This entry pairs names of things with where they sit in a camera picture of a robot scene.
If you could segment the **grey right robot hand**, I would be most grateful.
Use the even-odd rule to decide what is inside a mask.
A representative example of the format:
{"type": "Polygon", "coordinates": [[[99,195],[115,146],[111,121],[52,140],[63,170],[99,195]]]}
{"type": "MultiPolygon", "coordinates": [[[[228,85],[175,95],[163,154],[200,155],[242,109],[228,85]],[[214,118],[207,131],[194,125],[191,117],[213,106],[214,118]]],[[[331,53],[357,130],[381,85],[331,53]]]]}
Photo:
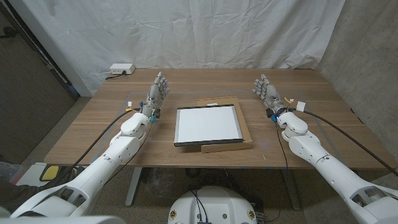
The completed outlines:
{"type": "Polygon", "coordinates": [[[270,80],[264,75],[260,79],[254,81],[254,89],[252,91],[260,97],[266,106],[267,117],[272,116],[277,119],[281,114],[287,111],[279,92],[270,80]]]}

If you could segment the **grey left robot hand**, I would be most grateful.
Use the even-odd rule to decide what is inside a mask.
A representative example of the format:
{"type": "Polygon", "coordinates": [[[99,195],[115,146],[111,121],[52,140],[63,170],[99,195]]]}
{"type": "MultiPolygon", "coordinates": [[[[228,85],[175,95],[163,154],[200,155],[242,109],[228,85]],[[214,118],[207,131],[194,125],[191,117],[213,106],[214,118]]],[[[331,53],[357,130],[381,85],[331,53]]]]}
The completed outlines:
{"type": "Polygon", "coordinates": [[[159,116],[160,108],[167,94],[168,80],[159,72],[146,96],[146,101],[142,106],[141,113],[150,118],[153,115],[159,116]]]}

